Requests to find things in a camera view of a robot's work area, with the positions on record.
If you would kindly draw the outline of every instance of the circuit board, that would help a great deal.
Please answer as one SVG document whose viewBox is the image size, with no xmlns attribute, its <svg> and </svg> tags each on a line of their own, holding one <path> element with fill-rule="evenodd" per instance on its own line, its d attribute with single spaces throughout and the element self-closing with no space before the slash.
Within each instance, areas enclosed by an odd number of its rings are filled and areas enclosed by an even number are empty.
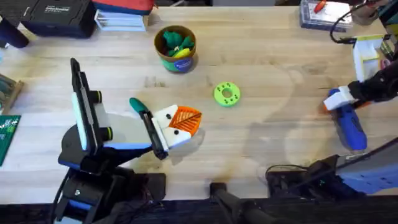
<svg viewBox="0 0 398 224">
<path fill-rule="evenodd" d="M 6 157 L 8 147 L 17 129 L 20 115 L 1 115 L 0 116 L 0 166 Z"/>
</svg>

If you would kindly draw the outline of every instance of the green handle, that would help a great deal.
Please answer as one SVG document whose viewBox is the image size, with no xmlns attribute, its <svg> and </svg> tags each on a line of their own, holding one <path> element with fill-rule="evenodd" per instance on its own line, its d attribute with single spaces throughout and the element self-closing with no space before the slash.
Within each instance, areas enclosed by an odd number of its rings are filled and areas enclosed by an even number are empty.
<svg viewBox="0 0 398 224">
<path fill-rule="evenodd" d="M 139 113 L 140 111 L 148 110 L 145 104 L 143 104 L 141 101 L 134 97 L 130 98 L 130 105 L 137 113 Z"/>
</svg>

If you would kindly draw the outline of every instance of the green donut toy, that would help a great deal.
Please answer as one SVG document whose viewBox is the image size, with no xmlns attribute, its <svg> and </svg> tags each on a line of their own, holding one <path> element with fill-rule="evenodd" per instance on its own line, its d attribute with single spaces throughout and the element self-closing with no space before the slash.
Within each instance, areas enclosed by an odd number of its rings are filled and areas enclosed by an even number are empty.
<svg viewBox="0 0 398 224">
<path fill-rule="evenodd" d="M 234 83 L 223 82 L 216 86 L 213 96 L 218 104 L 229 107 L 235 105 L 239 101 L 241 91 Z"/>
</svg>

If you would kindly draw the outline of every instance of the wooden table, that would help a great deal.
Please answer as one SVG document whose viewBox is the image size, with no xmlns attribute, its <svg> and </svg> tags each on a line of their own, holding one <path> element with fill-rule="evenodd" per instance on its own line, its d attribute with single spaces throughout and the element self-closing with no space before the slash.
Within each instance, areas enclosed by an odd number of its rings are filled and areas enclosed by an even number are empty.
<svg viewBox="0 0 398 224">
<path fill-rule="evenodd" d="M 0 167 L 0 203 L 53 200 L 67 169 L 57 162 L 60 141 L 75 122 L 71 57 L 90 87 L 103 92 L 110 113 L 138 118 L 132 96 L 153 111 L 178 104 L 203 112 L 192 142 L 168 159 L 148 153 L 124 164 L 165 172 L 166 199 L 207 198 L 214 180 L 227 182 L 239 197 L 266 197 L 267 167 L 349 153 L 317 106 L 329 88 L 355 79 L 352 46 L 334 44 L 326 31 L 300 28 L 297 7 L 161 7 L 150 24 L 148 32 L 98 32 L 89 40 L 30 35 L 29 47 L 5 51 L 0 73 L 26 85 L 11 111 L 22 119 Z M 172 24 L 189 27 L 198 39 L 198 63 L 188 74 L 166 71 L 154 50 L 155 33 Z M 347 35 L 383 33 L 376 21 Z M 225 81 L 243 96 L 232 108 L 212 97 Z M 397 109 L 391 101 L 358 111 L 370 149 L 396 136 Z"/>
</svg>

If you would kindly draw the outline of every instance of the black box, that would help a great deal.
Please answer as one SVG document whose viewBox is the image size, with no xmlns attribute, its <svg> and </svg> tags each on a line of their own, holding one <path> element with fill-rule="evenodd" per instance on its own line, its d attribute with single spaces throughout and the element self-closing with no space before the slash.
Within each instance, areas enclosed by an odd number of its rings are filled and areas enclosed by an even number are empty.
<svg viewBox="0 0 398 224">
<path fill-rule="evenodd" d="M 95 28 L 90 0 L 33 0 L 22 24 L 36 35 L 89 38 Z"/>
</svg>

